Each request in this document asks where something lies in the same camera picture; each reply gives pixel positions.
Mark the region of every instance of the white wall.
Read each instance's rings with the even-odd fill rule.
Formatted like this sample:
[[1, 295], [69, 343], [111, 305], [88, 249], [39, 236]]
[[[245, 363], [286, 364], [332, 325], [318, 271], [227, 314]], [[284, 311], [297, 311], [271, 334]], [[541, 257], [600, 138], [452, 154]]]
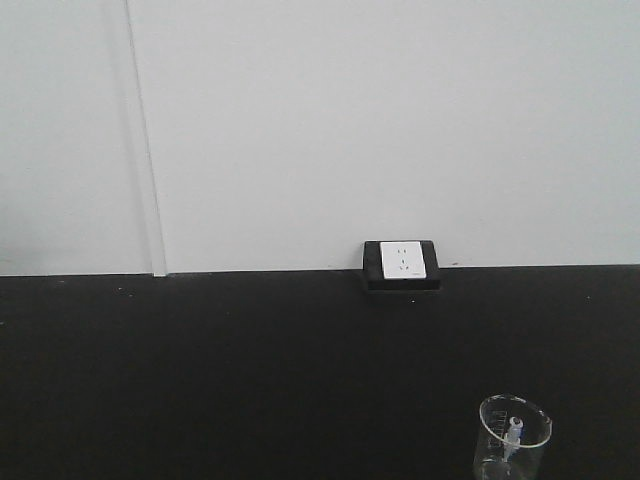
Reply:
[[123, 7], [0, 2], [0, 275], [151, 271]]
[[170, 271], [640, 262], [640, 3], [131, 4]]
[[0, 275], [640, 263], [640, 3], [0, 2]]

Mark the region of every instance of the clear glass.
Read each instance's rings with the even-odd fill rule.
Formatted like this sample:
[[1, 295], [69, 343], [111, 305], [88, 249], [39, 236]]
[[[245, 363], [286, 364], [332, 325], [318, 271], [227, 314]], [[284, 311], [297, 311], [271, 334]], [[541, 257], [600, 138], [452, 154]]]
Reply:
[[533, 480], [551, 419], [536, 405], [513, 395], [495, 395], [480, 405], [480, 433], [473, 460], [477, 480]]

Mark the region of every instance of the electrical outlet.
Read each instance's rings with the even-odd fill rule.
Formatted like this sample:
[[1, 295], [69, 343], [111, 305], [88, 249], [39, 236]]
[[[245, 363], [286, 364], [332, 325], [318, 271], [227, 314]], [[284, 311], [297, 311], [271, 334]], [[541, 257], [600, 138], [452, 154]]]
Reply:
[[427, 278], [420, 242], [380, 242], [380, 255], [387, 280]]

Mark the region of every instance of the outlet faceplate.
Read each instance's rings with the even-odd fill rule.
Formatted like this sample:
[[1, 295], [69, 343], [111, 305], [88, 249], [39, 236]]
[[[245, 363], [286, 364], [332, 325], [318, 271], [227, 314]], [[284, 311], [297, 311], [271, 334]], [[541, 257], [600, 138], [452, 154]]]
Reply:
[[385, 279], [427, 278], [420, 242], [380, 242]]

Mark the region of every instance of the black outlet box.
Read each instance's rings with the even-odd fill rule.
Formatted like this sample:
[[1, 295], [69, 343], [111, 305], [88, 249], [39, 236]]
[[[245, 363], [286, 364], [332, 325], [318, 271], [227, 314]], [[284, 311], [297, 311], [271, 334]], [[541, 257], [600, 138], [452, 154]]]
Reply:
[[426, 278], [412, 279], [386, 279], [382, 272], [382, 254], [380, 253], [380, 241], [364, 242], [362, 256], [362, 269], [364, 272], [365, 287], [371, 293], [415, 293], [440, 288], [440, 269], [436, 258], [436, 250], [430, 240], [419, 241], [424, 258], [424, 266], [427, 272]]

